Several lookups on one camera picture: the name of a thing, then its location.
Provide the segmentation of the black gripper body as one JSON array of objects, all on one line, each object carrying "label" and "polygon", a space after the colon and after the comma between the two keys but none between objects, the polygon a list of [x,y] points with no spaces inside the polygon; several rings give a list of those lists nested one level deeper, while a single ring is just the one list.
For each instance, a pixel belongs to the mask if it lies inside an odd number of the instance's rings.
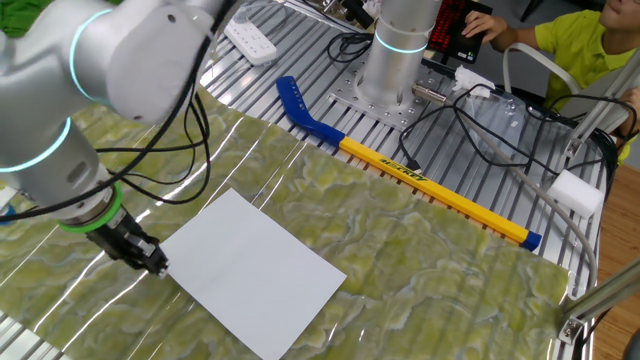
[{"label": "black gripper body", "polygon": [[138,246],[143,230],[125,207],[120,207],[105,225],[87,233],[87,238],[114,260],[141,260]]}]

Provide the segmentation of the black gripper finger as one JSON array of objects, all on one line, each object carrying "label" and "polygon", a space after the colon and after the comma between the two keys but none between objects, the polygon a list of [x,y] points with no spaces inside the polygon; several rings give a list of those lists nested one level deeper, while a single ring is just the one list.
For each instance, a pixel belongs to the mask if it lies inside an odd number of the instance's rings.
[{"label": "black gripper finger", "polygon": [[160,278],[165,276],[165,254],[160,249],[156,249],[150,256],[127,256],[124,261],[135,270],[146,270]]},{"label": "black gripper finger", "polygon": [[[144,254],[146,256],[150,256],[156,249],[160,249],[162,251],[159,245],[157,243],[154,243],[154,238],[146,238],[133,235],[132,244],[139,249],[139,254]],[[169,262],[165,255],[165,273],[167,272],[168,265]]]}]

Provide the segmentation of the operator hand on keypad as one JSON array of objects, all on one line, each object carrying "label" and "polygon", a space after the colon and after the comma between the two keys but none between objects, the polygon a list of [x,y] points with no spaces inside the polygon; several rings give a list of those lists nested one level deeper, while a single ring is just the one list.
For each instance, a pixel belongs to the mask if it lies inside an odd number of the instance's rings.
[{"label": "operator hand on keypad", "polygon": [[498,38],[507,30],[506,21],[500,17],[472,11],[465,18],[465,28],[462,35],[465,38],[472,38],[482,34],[482,43],[490,43],[497,50],[500,45]]}]

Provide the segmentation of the operator hand behind post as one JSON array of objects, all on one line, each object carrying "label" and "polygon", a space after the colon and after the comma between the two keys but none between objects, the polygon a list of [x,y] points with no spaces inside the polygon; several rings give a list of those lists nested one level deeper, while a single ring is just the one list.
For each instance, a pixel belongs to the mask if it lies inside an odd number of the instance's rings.
[{"label": "operator hand behind post", "polygon": [[639,130],[640,88],[627,90],[619,100],[629,106],[628,117],[619,130],[625,136],[634,135]]}]

